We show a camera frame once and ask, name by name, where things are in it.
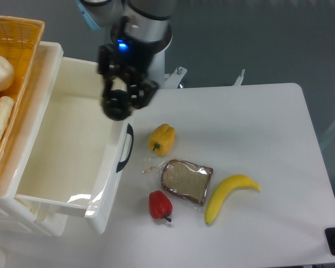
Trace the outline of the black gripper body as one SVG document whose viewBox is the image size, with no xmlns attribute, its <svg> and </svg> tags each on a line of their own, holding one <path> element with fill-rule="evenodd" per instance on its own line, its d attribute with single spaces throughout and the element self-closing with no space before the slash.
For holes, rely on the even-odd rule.
<svg viewBox="0 0 335 268">
<path fill-rule="evenodd" d="M 116 79 L 149 75 L 148 68 L 162 40 L 162 22 L 144 16 L 123 16 L 118 23 L 113 46 Z"/>
</svg>

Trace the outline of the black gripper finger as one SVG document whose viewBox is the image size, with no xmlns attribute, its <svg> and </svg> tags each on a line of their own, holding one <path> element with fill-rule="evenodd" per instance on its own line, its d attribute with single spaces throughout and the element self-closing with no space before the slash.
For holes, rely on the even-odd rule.
<svg viewBox="0 0 335 268">
<path fill-rule="evenodd" d="M 115 49 L 112 44 L 105 44 L 98 49 L 97 72 L 103 78 L 102 106 L 118 106 L 119 98 L 115 89 L 112 89 L 116 78 Z"/>
<path fill-rule="evenodd" d="M 148 78 L 147 75 L 128 76 L 128 110 L 132 111 L 148 106 L 158 89 L 159 84 Z"/>
</svg>

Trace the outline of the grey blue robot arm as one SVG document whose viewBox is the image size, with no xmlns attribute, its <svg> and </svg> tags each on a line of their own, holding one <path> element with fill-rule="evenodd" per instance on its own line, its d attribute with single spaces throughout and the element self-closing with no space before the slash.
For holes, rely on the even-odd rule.
<svg viewBox="0 0 335 268">
<path fill-rule="evenodd" d="M 147 106 L 159 87 L 149 79 L 148 68 L 163 43 L 176 1 L 77 1 L 76 5 L 90 29 L 117 26 L 112 43 L 99 48 L 106 113 Z"/>
</svg>

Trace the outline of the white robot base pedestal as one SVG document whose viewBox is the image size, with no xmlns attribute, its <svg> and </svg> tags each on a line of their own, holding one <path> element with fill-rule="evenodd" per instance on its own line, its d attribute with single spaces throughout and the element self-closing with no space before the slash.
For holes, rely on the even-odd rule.
<svg viewBox="0 0 335 268">
<path fill-rule="evenodd" d="M 172 73 L 165 73 L 165 51 L 173 39 L 171 25 L 168 25 L 164 37 L 159 44 L 157 53 L 148 68 L 149 78 L 158 83 L 160 89 L 182 89 L 183 79 L 188 70 L 182 66 L 177 67 Z"/>
</svg>

